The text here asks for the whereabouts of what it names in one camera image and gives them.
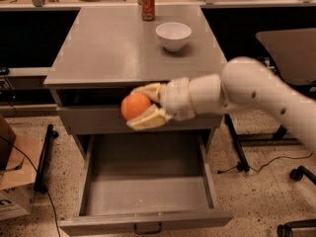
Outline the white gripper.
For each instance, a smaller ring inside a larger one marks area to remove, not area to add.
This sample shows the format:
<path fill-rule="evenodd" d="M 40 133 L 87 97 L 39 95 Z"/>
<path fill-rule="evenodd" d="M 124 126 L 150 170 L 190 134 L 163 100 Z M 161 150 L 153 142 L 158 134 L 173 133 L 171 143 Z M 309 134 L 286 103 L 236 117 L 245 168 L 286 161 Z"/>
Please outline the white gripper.
<path fill-rule="evenodd" d="M 190 79 L 174 79 L 167 84 L 151 83 L 134 88 L 130 94 L 142 94 L 152 102 L 143 114 L 129 120 L 126 124 L 133 130 L 145 130 L 165 125 L 169 120 L 183 121 L 193 119 L 196 112 L 190 98 Z"/>

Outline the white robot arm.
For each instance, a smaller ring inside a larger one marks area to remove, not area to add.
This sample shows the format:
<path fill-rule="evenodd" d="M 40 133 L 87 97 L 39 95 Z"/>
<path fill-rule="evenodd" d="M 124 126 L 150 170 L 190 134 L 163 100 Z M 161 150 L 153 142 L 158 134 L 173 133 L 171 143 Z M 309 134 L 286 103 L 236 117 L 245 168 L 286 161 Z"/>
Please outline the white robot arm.
<path fill-rule="evenodd" d="M 253 58 L 234 58 L 220 74 L 152 83 L 133 92 L 153 102 L 143 114 L 126 123 L 134 130 L 160 127 L 171 119 L 183 121 L 256 108 L 277 119 L 302 144 L 316 151 L 316 102 L 290 88 Z"/>

